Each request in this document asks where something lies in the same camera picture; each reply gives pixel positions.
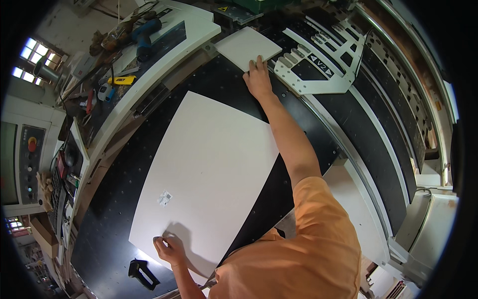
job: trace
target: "person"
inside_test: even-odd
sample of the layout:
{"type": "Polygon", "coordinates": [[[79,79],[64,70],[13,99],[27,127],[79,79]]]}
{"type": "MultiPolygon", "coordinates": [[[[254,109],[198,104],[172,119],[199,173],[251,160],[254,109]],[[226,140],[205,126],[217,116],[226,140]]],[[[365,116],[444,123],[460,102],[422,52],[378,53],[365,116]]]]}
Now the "person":
{"type": "MultiPolygon", "coordinates": [[[[249,67],[244,81],[269,119],[291,178],[297,236],[284,239],[272,229],[234,251],[216,269],[217,284],[209,298],[357,298],[361,250],[355,228],[322,179],[303,130],[272,92],[267,62],[258,56],[249,67]]],[[[153,243],[159,257],[171,264],[181,298],[204,299],[182,246],[162,237],[153,243]]]]}

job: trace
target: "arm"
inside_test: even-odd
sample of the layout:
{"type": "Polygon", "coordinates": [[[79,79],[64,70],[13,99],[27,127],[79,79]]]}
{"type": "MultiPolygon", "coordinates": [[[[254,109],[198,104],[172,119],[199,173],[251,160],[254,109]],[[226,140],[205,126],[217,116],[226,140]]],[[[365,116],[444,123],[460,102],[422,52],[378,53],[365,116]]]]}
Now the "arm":
{"type": "Polygon", "coordinates": [[[191,274],[189,274],[184,248],[173,238],[154,237],[153,243],[159,258],[171,264],[181,298],[206,299],[191,274]]]}
{"type": "Polygon", "coordinates": [[[272,92],[267,61],[249,62],[249,74],[242,77],[269,119],[275,142],[291,178],[292,189],[306,177],[322,177],[315,151],[302,129],[272,92]]]}

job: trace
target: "computer mouse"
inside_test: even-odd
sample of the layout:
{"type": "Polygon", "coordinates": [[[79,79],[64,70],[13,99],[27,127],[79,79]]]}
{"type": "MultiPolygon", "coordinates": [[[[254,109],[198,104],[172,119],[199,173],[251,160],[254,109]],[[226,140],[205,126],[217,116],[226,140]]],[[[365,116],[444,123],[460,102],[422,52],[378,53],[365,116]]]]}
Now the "computer mouse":
{"type": "Polygon", "coordinates": [[[65,164],[69,167],[75,165],[78,161],[78,150],[73,144],[66,144],[65,148],[65,164]]]}

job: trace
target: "button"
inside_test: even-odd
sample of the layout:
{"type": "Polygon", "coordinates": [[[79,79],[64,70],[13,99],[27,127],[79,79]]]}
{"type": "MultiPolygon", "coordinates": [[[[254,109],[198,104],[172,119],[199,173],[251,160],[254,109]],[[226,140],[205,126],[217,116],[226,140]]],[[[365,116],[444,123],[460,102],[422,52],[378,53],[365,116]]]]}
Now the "button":
{"type": "Polygon", "coordinates": [[[32,153],[36,150],[36,138],[35,137],[28,138],[28,150],[32,153]]]}

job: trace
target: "control panel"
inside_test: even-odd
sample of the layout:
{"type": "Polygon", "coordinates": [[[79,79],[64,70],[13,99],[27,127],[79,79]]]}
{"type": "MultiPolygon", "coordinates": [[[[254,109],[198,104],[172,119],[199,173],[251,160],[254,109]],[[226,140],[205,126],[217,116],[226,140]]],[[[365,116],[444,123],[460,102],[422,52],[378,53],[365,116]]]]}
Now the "control panel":
{"type": "Polygon", "coordinates": [[[36,172],[40,166],[45,129],[23,125],[20,142],[19,177],[22,204],[37,203],[38,183],[36,172]]]}

